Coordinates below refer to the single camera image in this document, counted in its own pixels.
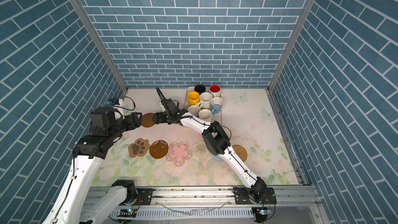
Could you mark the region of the tan rattan round coaster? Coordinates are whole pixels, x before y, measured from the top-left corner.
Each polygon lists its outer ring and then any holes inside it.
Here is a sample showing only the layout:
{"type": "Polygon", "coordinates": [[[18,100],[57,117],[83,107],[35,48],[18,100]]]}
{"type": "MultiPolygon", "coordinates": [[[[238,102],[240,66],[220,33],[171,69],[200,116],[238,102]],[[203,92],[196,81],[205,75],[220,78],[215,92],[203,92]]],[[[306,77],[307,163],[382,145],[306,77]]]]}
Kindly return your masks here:
{"type": "Polygon", "coordinates": [[[241,145],[233,145],[232,147],[233,147],[235,153],[239,156],[239,158],[243,162],[245,162],[247,160],[247,158],[248,158],[247,150],[241,145]]]}

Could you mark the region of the glossy brown scratched coaster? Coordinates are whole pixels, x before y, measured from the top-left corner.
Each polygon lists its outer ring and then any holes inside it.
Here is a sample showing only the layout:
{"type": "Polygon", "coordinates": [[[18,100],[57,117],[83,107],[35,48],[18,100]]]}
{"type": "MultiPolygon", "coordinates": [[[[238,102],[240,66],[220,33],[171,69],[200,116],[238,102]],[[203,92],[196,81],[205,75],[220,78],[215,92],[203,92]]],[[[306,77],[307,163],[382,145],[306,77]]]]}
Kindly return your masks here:
{"type": "Polygon", "coordinates": [[[149,153],[154,159],[161,159],[169,152],[169,145],[164,140],[155,141],[149,148],[149,153]]]}

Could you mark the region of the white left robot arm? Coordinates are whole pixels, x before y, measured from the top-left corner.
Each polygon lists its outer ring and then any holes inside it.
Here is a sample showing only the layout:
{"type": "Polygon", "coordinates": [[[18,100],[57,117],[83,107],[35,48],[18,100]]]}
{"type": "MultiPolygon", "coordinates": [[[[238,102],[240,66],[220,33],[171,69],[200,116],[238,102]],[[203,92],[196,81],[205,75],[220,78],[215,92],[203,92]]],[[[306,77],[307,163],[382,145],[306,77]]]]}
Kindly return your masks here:
{"type": "Polygon", "coordinates": [[[126,114],[121,107],[104,106],[90,113],[91,126],[72,150],[72,163],[46,224],[100,224],[120,204],[138,200],[133,180],[116,180],[108,193],[91,209],[82,213],[94,176],[112,146],[126,131],[142,124],[142,113],[126,114]]]}

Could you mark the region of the multicolour woven round coaster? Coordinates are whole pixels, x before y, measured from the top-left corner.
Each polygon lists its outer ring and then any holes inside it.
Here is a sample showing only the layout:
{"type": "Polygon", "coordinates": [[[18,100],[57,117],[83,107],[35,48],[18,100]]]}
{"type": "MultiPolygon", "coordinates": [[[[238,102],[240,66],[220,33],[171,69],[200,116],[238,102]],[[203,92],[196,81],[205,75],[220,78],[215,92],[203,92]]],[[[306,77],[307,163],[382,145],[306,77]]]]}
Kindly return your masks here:
{"type": "Polygon", "coordinates": [[[198,141],[192,146],[192,153],[197,159],[204,159],[209,157],[209,150],[204,141],[198,141]]]}

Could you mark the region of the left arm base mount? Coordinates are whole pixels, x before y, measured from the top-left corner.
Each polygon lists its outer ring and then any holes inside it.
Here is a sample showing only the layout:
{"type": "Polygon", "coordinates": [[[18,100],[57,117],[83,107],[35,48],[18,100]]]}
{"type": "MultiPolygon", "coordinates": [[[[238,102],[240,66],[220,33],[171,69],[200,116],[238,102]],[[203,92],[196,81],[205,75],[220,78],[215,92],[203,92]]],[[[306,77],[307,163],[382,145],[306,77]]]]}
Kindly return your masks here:
{"type": "Polygon", "coordinates": [[[150,205],[152,194],[152,188],[128,189],[127,197],[123,204],[127,206],[150,205]]]}

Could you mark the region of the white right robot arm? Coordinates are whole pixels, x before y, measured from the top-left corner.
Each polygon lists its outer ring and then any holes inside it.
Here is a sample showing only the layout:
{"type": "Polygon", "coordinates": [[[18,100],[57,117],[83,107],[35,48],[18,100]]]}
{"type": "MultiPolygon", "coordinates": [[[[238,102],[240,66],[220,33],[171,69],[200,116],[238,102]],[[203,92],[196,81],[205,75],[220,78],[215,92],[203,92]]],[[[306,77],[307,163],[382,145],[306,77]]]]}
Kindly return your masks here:
{"type": "Polygon", "coordinates": [[[254,204],[263,202],[267,192],[265,181],[251,171],[236,154],[230,143],[230,138],[219,122],[201,120],[191,115],[188,110],[180,109],[179,104],[176,104],[174,100],[166,99],[162,95],[160,102],[164,111],[154,114],[153,121],[156,124],[180,124],[200,133],[209,152],[220,157],[237,174],[251,202],[254,204]]]}

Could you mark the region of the matte brown wooden coaster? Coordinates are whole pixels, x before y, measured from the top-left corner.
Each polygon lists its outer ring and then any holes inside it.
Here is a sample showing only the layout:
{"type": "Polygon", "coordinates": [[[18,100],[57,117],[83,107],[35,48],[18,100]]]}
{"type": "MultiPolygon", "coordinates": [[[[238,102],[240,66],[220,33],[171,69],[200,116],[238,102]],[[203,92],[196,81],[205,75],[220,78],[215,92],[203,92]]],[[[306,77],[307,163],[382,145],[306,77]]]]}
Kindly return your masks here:
{"type": "Polygon", "coordinates": [[[142,126],[145,128],[150,128],[155,125],[153,121],[154,113],[147,113],[142,116],[142,126]]]}

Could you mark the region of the blue woven round coaster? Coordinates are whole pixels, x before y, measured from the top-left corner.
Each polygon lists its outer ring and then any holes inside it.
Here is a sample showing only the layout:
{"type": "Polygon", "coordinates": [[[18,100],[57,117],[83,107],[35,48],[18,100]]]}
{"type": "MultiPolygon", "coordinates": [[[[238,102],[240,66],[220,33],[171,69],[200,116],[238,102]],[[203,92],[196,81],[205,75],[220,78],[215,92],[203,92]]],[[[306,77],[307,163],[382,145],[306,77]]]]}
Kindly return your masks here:
{"type": "Polygon", "coordinates": [[[222,159],[221,157],[219,157],[218,155],[214,155],[214,154],[212,154],[212,153],[210,153],[209,155],[210,155],[210,158],[211,158],[214,162],[216,162],[216,163],[221,163],[221,162],[223,162],[223,159],[222,159]]]}

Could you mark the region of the brown paw shaped coaster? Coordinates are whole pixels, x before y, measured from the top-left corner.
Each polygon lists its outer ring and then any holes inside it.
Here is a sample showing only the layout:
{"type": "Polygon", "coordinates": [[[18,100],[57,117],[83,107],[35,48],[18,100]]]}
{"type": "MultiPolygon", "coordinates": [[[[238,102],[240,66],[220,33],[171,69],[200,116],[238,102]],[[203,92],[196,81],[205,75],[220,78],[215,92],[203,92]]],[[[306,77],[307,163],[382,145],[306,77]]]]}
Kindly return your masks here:
{"type": "Polygon", "coordinates": [[[149,141],[139,138],[133,144],[128,146],[129,157],[143,157],[147,153],[149,148],[149,141]]]}

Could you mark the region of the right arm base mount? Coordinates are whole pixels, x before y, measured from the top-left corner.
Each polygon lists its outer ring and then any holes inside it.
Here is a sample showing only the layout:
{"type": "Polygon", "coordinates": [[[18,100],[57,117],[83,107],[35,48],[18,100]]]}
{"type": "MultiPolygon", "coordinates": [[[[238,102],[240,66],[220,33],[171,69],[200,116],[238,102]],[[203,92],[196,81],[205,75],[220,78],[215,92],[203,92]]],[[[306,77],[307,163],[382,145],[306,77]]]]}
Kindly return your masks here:
{"type": "Polygon", "coordinates": [[[269,187],[259,194],[245,187],[233,187],[232,192],[237,205],[277,203],[274,189],[269,187]]]}

